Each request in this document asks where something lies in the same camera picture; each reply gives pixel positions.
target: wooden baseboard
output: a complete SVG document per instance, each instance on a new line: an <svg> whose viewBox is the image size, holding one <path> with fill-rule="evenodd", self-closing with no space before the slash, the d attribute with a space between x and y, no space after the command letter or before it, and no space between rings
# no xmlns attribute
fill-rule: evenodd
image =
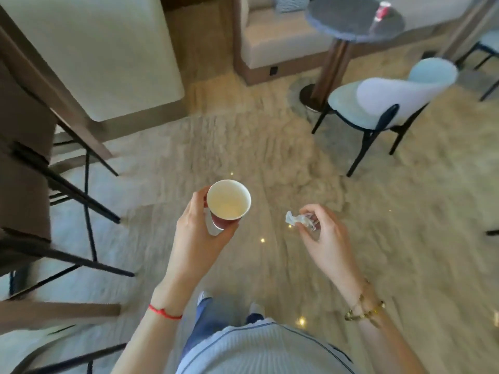
<svg viewBox="0 0 499 374"><path fill-rule="evenodd" d="M438 36L448 32L455 25L455 23L455 21L451 21L439 25L427 26L407 31L395 39L385 43L360 43L354 47L352 57L357 58L359 56L373 54L378 51ZM243 62L240 56L240 43L238 44L235 40L236 39L234 38L234 69L244 79L247 85L260 84L279 77L294 75L296 73L321 67L327 54L327 52L321 52L314 55L304 56L302 58L287 60L272 66L251 69L245 62ZM273 67L277 67L277 72L276 74L271 75L271 68Z"/></svg>

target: right hand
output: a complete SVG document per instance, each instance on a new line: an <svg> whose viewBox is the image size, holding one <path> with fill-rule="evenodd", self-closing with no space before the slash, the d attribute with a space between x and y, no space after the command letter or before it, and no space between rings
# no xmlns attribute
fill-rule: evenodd
<svg viewBox="0 0 499 374"><path fill-rule="evenodd" d="M315 240L301 223L296 224L310 256L348 303L350 298L356 300L365 279L355 262L346 226L330 209L320 204L304 206L300 214L306 213L314 214L312 218L317 218L320 223L319 240Z"/></svg>

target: red cup on table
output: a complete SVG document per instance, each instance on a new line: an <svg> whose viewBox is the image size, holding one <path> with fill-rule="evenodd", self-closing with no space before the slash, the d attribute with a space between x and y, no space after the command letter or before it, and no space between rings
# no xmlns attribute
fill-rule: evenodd
<svg viewBox="0 0 499 374"><path fill-rule="evenodd" d="M206 205L215 227L224 230L246 215L251 207L251 195L242 183L223 179L209 188Z"/></svg>

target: shoe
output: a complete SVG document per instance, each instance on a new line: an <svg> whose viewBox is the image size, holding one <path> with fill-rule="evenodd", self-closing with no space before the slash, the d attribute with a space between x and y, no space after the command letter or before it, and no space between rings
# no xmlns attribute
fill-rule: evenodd
<svg viewBox="0 0 499 374"><path fill-rule="evenodd" d="M198 306L199 306L199 303L201 303L201 301L203 299L206 299L206 298L213 298L213 295L211 295L208 291L202 291L201 294L199 294L198 296Z"/></svg>
<svg viewBox="0 0 499 374"><path fill-rule="evenodd" d="M262 315L263 317L265 317L265 308L261 305L259 305L258 303L251 303L250 307L249 307L249 314L260 314Z"/></svg>

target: pillow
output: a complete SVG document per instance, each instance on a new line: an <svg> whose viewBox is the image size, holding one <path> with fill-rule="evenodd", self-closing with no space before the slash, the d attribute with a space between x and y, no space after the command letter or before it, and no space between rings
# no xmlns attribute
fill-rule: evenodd
<svg viewBox="0 0 499 374"><path fill-rule="evenodd" d="M305 10L310 0L275 0L275 9L279 13Z"/></svg>

